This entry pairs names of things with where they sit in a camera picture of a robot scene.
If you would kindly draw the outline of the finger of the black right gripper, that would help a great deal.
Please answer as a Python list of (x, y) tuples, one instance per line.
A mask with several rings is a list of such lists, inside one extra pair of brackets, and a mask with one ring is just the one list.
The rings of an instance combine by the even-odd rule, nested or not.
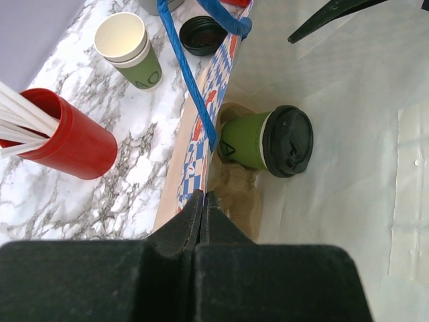
[(292, 33), (288, 37), (288, 42), (295, 44), (335, 19), (362, 11), (385, 1), (386, 0), (331, 0)]

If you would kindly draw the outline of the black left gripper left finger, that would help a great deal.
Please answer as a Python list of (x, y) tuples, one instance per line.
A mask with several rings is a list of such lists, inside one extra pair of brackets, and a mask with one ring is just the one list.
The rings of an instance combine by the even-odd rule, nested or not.
[(2, 321), (189, 321), (204, 194), (145, 239), (1, 247)]

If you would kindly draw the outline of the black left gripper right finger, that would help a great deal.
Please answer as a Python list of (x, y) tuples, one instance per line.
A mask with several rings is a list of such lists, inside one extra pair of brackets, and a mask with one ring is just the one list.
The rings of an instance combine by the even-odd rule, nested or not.
[(342, 248), (247, 238), (205, 196), (194, 251), (195, 321), (371, 321), (361, 279)]

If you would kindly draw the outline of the checkered paper takeout bag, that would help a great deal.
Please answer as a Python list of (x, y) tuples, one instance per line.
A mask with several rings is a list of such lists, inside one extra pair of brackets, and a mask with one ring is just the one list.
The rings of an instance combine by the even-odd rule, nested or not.
[(385, 1), (289, 43), (328, 2), (252, 1), (233, 17), (218, 1), (202, 1), (228, 34), (201, 87), (168, 4), (158, 2), (197, 112), (178, 146), (176, 215), (194, 191), (215, 195), (208, 170), (223, 103), (255, 114), (297, 107), (314, 134), (307, 169), (290, 178), (260, 170), (259, 237), (242, 233), (259, 245), (342, 248), (371, 321), (427, 321), (428, 12), (423, 1)]

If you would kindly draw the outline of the black plastic cup lid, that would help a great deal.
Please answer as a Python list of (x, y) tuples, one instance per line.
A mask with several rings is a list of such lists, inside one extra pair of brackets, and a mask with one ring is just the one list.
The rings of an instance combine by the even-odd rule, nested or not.
[(312, 124), (299, 108), (281, 105), (267, 117), (262, 136), (263, 157), (275, 177), (290, 178), (303, 173), (313, 145)]

